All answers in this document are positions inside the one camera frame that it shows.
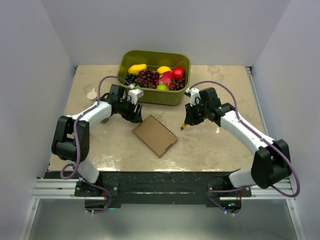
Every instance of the beige tabletop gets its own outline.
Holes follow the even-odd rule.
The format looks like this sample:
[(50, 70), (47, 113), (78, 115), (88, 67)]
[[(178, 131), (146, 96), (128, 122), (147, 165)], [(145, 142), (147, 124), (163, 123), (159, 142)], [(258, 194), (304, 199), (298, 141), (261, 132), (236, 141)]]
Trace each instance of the beige tabletop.
[[(79, 65), (65, 115), (74, 115), (90, 107), (94, 102), (87, 98), (93, 88), (98, 90), (99, 81), (108, 75), (115, 76), (118, 65)], [(213, 80), (227, 86), (235, 95), (241, 115), (260, 131), (263, 130), (258, 109), (244, 66), (192, 65), (190, 85)], [(107, 79), (101, 93), (107, 93), (115, 79)], [(221, 103), (232, 98), (219, 86), (206, 83), (199, 89), (215, 87)], [(99, 123), (90, 132), (89, 158), (99, 171), (233, 171), (251, 167), (253, 156), (229, 132), (206, 120), (197, 126), (188, 126), (181, 131), (186, 112), (184, 97), (179, 106), (143, 103), (142, 119), (153, 115), (171, 130), (178, 142), (162, 157), (158, 158), (132, 130), (137, 126), (113, 115), (105, 124)], [(58, 171), (66, 164), (53, 156), (50, 171)]]

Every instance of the olive green container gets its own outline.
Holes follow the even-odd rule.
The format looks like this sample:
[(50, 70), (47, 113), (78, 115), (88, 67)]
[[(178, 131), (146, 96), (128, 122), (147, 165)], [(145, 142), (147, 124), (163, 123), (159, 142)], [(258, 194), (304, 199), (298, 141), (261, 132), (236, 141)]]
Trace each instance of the olive green container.
[[(132, 50), (123, 56), (117, 76), (125, 79), (128, 69), (135, 64), (146, 64), (147, 68), (154, 72), (161, 66), (167, 66), (171, 69), (181, 67), (185, 77), (185, 87), (178, 91), (141, 88), (143, 97), (139, 98), (140, 103), (177, 106), (182, 102), (184, 92), (190, 82), (191, 64), (187, 56), (170, 52)], [(129, 89), (122, 81), (118, 80), (118, 83)]]

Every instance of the white wall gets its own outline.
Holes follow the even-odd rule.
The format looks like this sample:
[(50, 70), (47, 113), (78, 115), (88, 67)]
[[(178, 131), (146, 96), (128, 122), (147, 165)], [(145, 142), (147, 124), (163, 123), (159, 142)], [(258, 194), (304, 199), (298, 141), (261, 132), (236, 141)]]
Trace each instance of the white wall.
[(41, 0), (77, 64), (118, 64), (132, 49), (193, 64), (252, 66), (290, 0)]
[(73, 72), (39, 0), (0, 1), (0, 239), (18, 239)]
[(253, 78), (271, 136), (289, 144), (308, 239), (319, 239), (320, 1), (290, 2), (253, 67)]

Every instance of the brown box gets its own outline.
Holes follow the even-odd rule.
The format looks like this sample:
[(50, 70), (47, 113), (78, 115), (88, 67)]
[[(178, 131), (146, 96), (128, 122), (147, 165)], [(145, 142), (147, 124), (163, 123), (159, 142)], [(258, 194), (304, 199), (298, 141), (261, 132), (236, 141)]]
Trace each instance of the brown box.
[(152, 115), (132, 132), (161, 158), (178, 141), (178, 138)]

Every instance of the bunch of grapes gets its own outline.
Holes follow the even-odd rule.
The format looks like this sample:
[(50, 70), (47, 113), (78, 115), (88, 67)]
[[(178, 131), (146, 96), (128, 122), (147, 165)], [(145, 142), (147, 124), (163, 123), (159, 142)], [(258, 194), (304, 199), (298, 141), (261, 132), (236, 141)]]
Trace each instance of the bunch of grapes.
[(133, 84), (136, 79), (137, 79), (137, 75), (135, 75), (135, 74), (128, 74), (128, 75), (125, 77), (125, 80), (126, 80), (128, 83), (130, 83), (130, 84)]
[(134, 81), (135, 84), (138, 84), (142, 88), (156, 89), (157, 80), (160, 77), (158, 72), (153, 72), (149, 69), (144, 69), (139, 72), (139, 77)]
[(170, 90), (178, 91), (183, 89), (186, 86), (186, 79), (182, 78), (181, 80), (176, 80), (175, 83), (171, 86)]

